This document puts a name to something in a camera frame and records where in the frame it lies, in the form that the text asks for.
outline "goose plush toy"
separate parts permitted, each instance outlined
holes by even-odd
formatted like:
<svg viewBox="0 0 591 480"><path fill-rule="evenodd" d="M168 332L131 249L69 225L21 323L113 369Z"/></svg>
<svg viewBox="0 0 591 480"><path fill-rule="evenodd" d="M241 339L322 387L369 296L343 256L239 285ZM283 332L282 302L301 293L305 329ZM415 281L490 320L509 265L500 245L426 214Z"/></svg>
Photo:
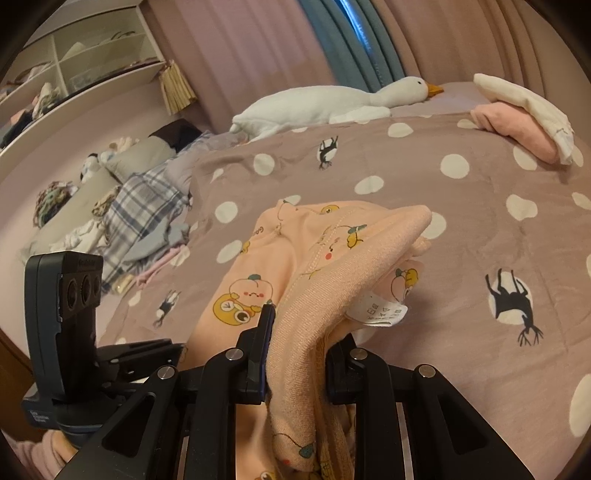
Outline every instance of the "goose plush toy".
<svg viewBox="0 0 591 480"><path fill-rule="evenodd" d="M390 116L390 109L424 102L443 89L419 77L405 77L376 93L351 87L300 87L257 100L232 119L231 133L245 132L251 141L312 125L369 121Z"/></svg>

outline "orange beak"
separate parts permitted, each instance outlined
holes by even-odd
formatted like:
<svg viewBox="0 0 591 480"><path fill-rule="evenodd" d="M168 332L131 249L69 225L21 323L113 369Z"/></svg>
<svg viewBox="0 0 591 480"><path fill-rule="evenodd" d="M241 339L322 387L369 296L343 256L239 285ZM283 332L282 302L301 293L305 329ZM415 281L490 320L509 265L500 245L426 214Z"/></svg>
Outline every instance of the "orange beak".
<svg viewBox="0 0 591 480"><path fill-rule="evenodd" d="M444 92L444 90L441 87L439 87L437 85L432 85L431 83L427 84L427 88L428 88L427 97L429 97L429 98L434 97L437 94Z"/></svg>

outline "plaid blanket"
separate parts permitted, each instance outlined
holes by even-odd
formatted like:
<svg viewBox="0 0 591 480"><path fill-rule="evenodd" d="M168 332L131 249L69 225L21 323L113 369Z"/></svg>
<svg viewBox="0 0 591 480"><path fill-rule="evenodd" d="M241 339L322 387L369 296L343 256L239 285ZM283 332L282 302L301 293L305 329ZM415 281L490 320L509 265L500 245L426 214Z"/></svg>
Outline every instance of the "plaid blanket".
<svg viewBox="0 0 591 480"><path fill-rule="evenodd" d="M137 275L165 252L156 252L138 262L122 262L134 243L154 231L165 218L172 221L187 204L187 198L164 177L166 163L146 173L133 174L121 187L104 218L108 246L103 247L103 291L124 273Z"/></svg>

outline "bed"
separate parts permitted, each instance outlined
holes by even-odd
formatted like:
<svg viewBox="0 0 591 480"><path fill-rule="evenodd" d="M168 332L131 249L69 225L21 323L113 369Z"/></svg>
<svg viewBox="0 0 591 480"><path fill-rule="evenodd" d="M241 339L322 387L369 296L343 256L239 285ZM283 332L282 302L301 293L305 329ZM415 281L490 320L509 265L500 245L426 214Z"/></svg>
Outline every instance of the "bed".
<svg viewBox="0 0 591 480"><path fill-rule="evenodd" d="M407 317L366 347L404 368L435 365L537 479L555 478L591 420L591 151L577 139L573 165L550 167L476 129L462 99L453 113L418 105L199 155L189 243L123 298L100 343L185 342L257 217L278 200L424 204L432 247ZM320 161L327 145L330 165ZM214 334L203 342L233 345Z"/></svg>

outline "yellow tassel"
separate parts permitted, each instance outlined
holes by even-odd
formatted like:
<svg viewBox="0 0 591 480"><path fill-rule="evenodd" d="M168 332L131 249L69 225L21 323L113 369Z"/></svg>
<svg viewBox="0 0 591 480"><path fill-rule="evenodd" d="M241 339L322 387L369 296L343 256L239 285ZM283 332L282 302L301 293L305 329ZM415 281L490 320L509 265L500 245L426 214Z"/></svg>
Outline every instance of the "yellow tassel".
<svg viewBox="0 0 591 480"><path fill-rule="evenodd" d="M174 61L160 73L160 88L170 115L179 113L197 101L195 92Z"/></svg>

